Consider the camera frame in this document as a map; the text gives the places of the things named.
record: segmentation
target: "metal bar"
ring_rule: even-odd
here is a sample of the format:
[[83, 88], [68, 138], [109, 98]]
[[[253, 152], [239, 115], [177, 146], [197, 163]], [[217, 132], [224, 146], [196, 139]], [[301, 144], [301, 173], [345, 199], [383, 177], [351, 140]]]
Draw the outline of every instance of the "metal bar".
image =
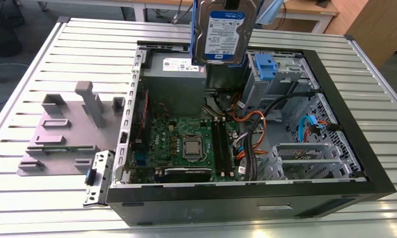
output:
[[349, 41], [353, 49], [356, 50], [357, 54], [360, 55], [360, 57], [364, 60], [365, 65], [368, 66], [368, 70], [371, 71], [371, 73], [373, 74], [373, 76], [376, 77], [381, 87], [385, 89], [387, 93], [389, 94], [389, 96], [395, 99], [396, 103], [397, 103], [397, 93], [393, 91], [389, 83], [387, 82], [387, 80], [384, 79], [381, 73], [379, 72], [376, 66], [373, 65], [373, 63], [371, 62], [367, 54], [364, 53], [363, 49], [360, 48], [359, 44], [356, 43], [356, 41]]

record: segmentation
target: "motherboard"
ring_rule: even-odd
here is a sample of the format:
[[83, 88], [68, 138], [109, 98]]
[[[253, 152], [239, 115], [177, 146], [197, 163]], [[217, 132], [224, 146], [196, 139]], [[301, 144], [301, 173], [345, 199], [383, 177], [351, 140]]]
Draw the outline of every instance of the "motherboard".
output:
[[152, 121], [148, 152], [133, 153], [136, 183], [160, 183], [171, 176], [189, 182], [188, 173], [207, 181], [237, 181], [232, 144], [237, 137], [235, 121], [157, 118]]

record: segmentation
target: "table leg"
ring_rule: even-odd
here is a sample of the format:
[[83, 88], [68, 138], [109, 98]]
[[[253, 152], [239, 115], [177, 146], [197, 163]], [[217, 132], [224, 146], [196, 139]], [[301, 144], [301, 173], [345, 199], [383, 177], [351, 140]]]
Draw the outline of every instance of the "table leg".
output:
[[312, 33], [320, 33], [323, 34], [325, 32], [325, 29], [329, 25], [329, 22], [332, 20], [332, 16], [331, 15], [321, 15], [320, 16], [320, 20], [317, 21]]
[[135, 11], [132, 7], [121, 6], [120, 9], [121, 9], [124, 21], [135, 21]]
[[47, 2], [37, 1], [41, 11], [48, 11]]
[[135, 20], [136, 21], [147, 21], [147, 9], [144, 7], [144, 4], [135, 4], [133, 5], [133, 11], [135, 11]]

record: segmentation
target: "hard drive label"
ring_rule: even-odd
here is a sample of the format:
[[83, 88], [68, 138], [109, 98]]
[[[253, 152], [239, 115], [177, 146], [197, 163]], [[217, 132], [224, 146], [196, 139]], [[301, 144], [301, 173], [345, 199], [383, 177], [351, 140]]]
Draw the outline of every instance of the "hard drive label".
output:
[[237, 49], [237, 28], [244, 23], [243, 12], [213, 11], [209, 17], [204, 53], [209, 59], [232, 57]]

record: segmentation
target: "ram slot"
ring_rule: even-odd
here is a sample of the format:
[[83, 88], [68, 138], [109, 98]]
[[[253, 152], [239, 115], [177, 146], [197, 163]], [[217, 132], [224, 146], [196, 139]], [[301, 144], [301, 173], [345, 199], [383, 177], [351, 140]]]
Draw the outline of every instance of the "ram slot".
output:
[[215, 170], [219, 175], [223, 172], [220, 143], [219, 143], [219, 124], [217, 121], [212, 121], [212, 142], [213, 142], [213, 157], [215, 157]]
[[231, 155], [229, 155], [229, 146], [228, 146], [228, 133], [225, 128], [225, 122], [219, 121], [219, 143], [220, 143], [220, 153], [221, 153], [221, 162], [225, 172], [225, 176], [231, 176], [232, 165], [231, 165]]

